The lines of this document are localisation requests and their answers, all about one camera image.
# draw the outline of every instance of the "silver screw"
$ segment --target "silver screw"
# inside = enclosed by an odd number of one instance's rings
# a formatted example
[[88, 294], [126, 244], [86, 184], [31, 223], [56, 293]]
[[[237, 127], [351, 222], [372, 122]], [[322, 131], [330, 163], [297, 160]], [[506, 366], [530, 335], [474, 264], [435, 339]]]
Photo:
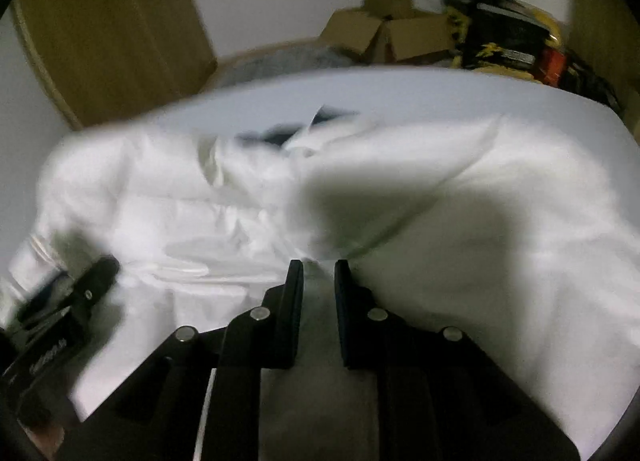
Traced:
[[269, 311], [268, 307], [258, 306], [251, 310], [249, 316], [259, 322], [260, 320], [267, 320], [271, 316], [271, 311]]
[[445, 327], [442, 330], [442, 336], [444, 336], [444, 339], [448, 340], [449, 342], [460, 342], [460, 340], [462, 340], [462, 337], [464, 335], [462, 331], [457, 327], [450, 326], [450, 327]]
[[389, 313], [387, 313], [382, 307], [374, 307], [369, 309], [367, 313], [367, 318], [369, 320], [373, 320], [373, 322], [382, 322], [387, 319]]
[[176, 337], [178, 342], [188, 342], [197, 334], [198, 332], [194, 327], [182, 326], [178, 327], [178, 329], [175, 330], [174, 336]]

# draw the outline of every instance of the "white fabric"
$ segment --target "white fabric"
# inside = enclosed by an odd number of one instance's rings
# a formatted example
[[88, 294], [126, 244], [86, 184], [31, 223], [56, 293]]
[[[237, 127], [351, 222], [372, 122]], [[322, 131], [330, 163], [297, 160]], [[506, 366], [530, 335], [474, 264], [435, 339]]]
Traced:
[[374, 380], [340, 365], [337, 258], [412, 325], [465, 330], [584, 459], [640, 384], [640, 235], [607, 171], [549, 128], [363, 115], [282, 151], [96, 130], [54, 152], [38, 202], [19, 284], [73, 235], [122, 263], [78, 367], [85, 415], [178, 326], [222, 327], [257, 305], [293, 258], [307, 259], [300, 349], [293, 369], [263, 375], [265, 459], [376, 459]]

